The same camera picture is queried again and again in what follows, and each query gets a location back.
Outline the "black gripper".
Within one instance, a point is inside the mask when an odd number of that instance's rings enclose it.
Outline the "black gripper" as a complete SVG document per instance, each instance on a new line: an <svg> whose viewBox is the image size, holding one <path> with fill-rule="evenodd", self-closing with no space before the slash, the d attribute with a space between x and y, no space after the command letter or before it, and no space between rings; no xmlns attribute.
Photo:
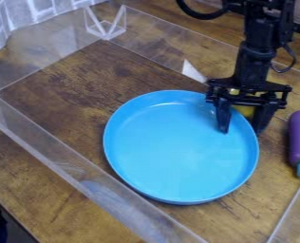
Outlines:
<svg viewBox="0 0 300 243"><path fill-rule="evenodd" d="M215 117L219 131L228 132L231 105L256 106L251 127L258 135L268 125L278 109L287 105L291 87L264 81L259 86L240 86L232 77L210 79L206 101L215 104Z"/></svg>

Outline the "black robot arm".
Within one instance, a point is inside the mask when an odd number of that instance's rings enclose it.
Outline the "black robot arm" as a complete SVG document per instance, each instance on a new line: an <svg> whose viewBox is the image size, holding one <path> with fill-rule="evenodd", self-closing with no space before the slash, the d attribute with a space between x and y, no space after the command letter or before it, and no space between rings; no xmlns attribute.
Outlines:
<svg viewBox="0 0 300 243"><path fill-rule="evenodd" d="M215 107L216 127L228 132L231 106L251 106L250 120L256 134L267 126L278 109L287 105L286 84L266 80L268 69L287 72L295 64L295 54L287 43L292 38L295 0L235 0L243 7L244 40L239 44L234 74L208 79L206 101Z"/></svg>

